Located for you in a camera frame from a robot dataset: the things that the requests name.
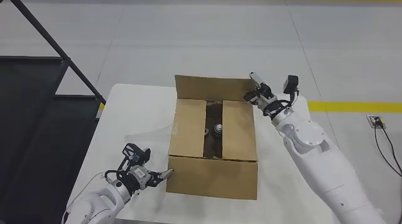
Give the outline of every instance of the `floor outlet box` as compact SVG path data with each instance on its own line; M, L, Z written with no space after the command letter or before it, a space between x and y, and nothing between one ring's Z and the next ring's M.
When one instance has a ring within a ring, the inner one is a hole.
M381 120L381 122L383 123L384 129L387 128L385 126L385 121L382 117L377 116L377 115L366 115L366 117L367 117L367 120L369 121L371 128L373 128L373 129L376 128L376 120L375 120L376 117L379 117L379 120Z

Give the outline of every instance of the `object inside box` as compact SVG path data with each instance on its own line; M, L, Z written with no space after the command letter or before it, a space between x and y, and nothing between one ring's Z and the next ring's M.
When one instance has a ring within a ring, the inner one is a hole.
M203 157L222 159L223 101L207 101Z

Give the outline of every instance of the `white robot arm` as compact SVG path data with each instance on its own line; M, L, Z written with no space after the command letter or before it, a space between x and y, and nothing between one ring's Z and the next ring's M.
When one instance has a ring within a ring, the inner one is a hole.
M144 167L151 156L150 149L141 150L135 144L129 143L123 154L125 158L119 169L105 172L109 184L99 191L74 200L67 207L62 224L112 224L136 191L149 186L156 187L173 173L173 169L157 173ZM115 173L117 179L111 181L107 177L109 173ZM108 205L104 198L109 199L112 206Z
M244 99L271 117L276 130L301 175L316 195L335 213L342 224L386 224L367 198L352 164L325 131L312 120L299 118L291 106L298 93L298 77L289 76L284 93L290 101L278 100L255 74L250 74L256 89Z

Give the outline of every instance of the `floor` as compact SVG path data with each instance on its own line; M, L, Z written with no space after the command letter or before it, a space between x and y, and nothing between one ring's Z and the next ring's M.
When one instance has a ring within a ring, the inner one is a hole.
M402 3L297 0L23 0L99 92L115 83L174 87L174 74L247 77L281 92L289 74L308 100L400 102ZM8 1L0 55L56 55ZM91 94L68 72L58 93ZM350 159L387 223L401 180L376 149L369 112L314 112ZM402 157L401 114L381 114ZM385 155L391 152L378 132Z

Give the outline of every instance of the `box flap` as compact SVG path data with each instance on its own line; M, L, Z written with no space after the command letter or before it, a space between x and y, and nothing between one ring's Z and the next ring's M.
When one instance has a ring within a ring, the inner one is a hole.
M224 101L222 120L223 158L257 161L252 105L245 102Z
M219 198L256 200L257 162L169 157L166 192Z
M204 100L177 100L169 155L202 157L206 108Z
M206 78L176 75L178 99L244 101L246 92L254 89L251 79Z

